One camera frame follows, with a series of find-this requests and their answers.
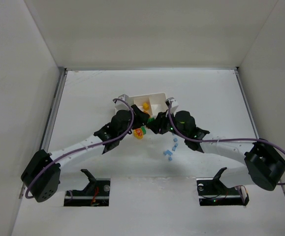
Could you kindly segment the green yellow lego stack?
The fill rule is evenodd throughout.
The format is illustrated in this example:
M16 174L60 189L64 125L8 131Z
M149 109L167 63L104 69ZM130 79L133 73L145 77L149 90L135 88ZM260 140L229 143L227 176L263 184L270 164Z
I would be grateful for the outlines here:
M148 121L147 121L147 124L153 122L155 120L155 118L149 118Z

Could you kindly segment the green yellow lego block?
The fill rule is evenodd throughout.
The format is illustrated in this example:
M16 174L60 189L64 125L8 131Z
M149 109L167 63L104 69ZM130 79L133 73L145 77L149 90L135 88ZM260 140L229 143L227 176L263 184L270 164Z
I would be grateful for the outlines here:
M143 103L143 112L146 113L146 114L149 114L149 104L148 103Z

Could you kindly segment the yellow oval printed lego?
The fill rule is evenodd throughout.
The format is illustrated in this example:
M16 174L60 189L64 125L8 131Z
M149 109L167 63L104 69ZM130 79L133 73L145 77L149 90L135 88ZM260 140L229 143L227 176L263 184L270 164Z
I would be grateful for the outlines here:
M146 135L146 129L144 126L137 128L137 129L134 129L133 134L134 134L135 138L141 140Z

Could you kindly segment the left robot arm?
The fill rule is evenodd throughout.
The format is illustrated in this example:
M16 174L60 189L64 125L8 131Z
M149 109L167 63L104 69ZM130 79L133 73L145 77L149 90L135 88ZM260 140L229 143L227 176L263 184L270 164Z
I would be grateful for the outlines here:
M25 197L41 203L59 190L87 191L90 180L79 185L72 178L64 180L62 172L88 157L100 156L111 151L119 145L125 135L148 123L149 114L136 105L125 106L125 110L117 111L109 123L85 140L57 151L38 150L21 175L21 181L27 187Z

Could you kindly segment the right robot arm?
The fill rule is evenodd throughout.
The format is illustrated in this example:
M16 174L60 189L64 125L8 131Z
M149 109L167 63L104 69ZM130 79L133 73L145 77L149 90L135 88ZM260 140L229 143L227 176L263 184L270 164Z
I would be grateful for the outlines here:
M285 160L265 140L252 142L227 142L196 126L195 119L187 111L175 115L160 112L147 127L156 134L171 132L182 137L188 148L207 154L216 154L242 164L239 168L222 168L216 179L225 187L257 185L272 191L285 172Z

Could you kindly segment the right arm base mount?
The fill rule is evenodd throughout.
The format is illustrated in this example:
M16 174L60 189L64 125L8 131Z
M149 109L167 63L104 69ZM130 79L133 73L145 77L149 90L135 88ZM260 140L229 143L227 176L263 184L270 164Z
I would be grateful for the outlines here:
M227 188L220 181L225 170L226 167L221 168L214 177L196 179L200 206L247 206L250 198L245 186Z

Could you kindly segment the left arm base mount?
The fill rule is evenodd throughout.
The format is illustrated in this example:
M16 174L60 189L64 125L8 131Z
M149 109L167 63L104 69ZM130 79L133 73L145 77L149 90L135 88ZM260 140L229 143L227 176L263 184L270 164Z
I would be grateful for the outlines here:
M85 187L73 189L65 193L64 207L108 207L111 180L95 178L87 169L81 169L87 177Z

